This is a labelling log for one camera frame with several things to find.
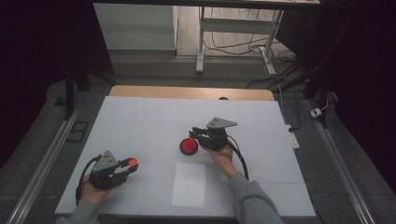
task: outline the orange button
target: orange button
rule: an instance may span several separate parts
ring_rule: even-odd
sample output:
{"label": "orange button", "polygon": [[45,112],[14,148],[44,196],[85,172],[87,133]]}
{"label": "orange button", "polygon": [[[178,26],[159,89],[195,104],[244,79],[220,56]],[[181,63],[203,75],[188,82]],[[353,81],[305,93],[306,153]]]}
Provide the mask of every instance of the orange button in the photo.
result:
{"label": "orange button", "polygon": [[129,159],[129,160],[128,160],[128,164],[129,164],[130,166],[135,166],[135,165],[137,165],[137,159],[135,159],[135,158]]}

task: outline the red round object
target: red round object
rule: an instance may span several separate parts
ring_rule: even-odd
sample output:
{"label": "red round object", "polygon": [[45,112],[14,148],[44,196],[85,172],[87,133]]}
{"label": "red round object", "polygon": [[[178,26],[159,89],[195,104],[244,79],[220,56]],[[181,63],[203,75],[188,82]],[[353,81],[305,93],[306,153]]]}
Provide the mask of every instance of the red round object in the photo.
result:
{"label": "red round object", "polygon": [[198,143],[190,138],[186,138],[180,143],[180,151],[184,155],[193,155],[198,151]]}
{"label": "red round object", "polygon": [[129,160],[128,160],[128,164],[129,164],[129,166],[135,166],[135,165],[137,165],[137,159],[135,159],[135,158],[129,159]]}

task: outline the white table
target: white table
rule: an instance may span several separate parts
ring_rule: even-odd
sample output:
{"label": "white table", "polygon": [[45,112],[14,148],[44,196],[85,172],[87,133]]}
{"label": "white table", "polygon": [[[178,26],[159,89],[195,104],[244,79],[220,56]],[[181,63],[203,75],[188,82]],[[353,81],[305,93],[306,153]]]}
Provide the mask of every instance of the white table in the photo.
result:
{"label": "white table", "polygon": [[[138,170],[113,190],[101,213],[150,217],[233,217],[227,179],[210,156],[179,151],[192,127],[220,117],[238,123],[227,128],[241,148],[251,180],[274,201],[283,217],[314,216],[298,162],[290,145],[277,102],[159,99],[108,96],[94,123],[76,169],[56,209],[70,214],[76,207],[75,188],[85,164],[111,150],[118,160],[135,157]],[[237,157],[234,164],[242,171]],[[204,206],[172,205],[178,163],[205,167]]]}

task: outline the person's right hand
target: person's right hand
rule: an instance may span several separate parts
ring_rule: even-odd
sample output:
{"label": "person's right hand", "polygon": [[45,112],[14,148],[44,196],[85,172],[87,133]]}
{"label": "person's right hand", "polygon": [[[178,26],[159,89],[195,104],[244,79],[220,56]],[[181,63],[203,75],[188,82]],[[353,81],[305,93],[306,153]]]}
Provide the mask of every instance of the person's right hand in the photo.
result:
{"label": "person's right hand", "polygon": [[226,145],[220,151],[215,151],[202,145],[200,146],[209,153],[213,162],[220,167],[221,171],[227,176],[227,178],[230,179],[234,175],[238,174],[233,166],[233,150],[229,146]]}

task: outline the dark background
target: dark background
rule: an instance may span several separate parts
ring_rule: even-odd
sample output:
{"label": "dark background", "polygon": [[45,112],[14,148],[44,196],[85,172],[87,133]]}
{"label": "dark background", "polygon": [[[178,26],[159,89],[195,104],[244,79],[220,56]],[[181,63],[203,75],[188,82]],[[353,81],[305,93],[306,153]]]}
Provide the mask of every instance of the dark background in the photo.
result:
{"label": "dark background", "polygon": [[390,0],[326,1],[333,9],[285,11],[276,38],[292,49],[305,70],[318,64],[345,17],[354,18],[329,64],[329,89],[338,96],[335,111],[381,175],[396,191],[396,6]]}
{"label": "dark background", "polygon": [[112,73],[93,4],[0,3],[1,157],[3,165],[46,102],[48,87],[82,65]]}

